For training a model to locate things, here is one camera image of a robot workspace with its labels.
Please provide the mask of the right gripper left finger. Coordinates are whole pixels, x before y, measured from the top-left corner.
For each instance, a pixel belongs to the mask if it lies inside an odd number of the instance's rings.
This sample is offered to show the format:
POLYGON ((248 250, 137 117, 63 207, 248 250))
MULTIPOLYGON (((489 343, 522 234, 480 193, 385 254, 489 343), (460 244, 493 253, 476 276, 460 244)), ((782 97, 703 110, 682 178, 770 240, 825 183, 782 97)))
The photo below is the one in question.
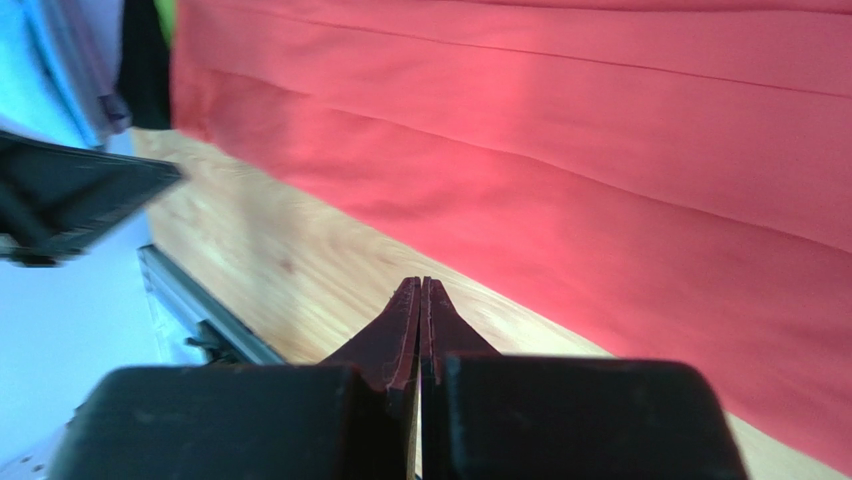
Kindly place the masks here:
POLYGON ((128 367, 74 415, 52 479, 410 479, 421 282, 314 365, 128 367))

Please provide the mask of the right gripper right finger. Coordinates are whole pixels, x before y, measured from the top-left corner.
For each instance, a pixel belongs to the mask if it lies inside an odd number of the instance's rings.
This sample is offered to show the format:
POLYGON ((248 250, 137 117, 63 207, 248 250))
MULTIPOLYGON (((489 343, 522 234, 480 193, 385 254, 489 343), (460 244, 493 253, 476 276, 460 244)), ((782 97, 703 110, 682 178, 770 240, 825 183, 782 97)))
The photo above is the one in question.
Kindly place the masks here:
POLYGON ((680 362, 511 356, 421 291, 427 479, 744 479, 706 378, 680 362))

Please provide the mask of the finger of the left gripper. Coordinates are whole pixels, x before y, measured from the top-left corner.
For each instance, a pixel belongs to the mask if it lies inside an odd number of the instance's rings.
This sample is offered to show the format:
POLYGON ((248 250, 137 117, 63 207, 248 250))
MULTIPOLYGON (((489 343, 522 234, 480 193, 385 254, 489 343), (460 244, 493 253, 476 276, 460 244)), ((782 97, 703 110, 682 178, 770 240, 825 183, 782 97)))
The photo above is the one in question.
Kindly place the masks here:
POLYGON ((1 134, 1 257, 55 267, 79 257, 182 178, 171 163, 1 134))

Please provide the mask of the red t-shirt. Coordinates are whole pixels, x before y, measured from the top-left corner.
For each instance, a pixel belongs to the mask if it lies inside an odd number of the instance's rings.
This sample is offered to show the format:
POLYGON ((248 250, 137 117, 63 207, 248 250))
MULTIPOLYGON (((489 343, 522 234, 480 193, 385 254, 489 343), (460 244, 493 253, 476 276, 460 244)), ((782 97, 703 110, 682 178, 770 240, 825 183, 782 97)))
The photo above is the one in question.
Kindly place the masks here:
POLYGON ((851 471, 847 1, 182 1, 172 118, 851 471))

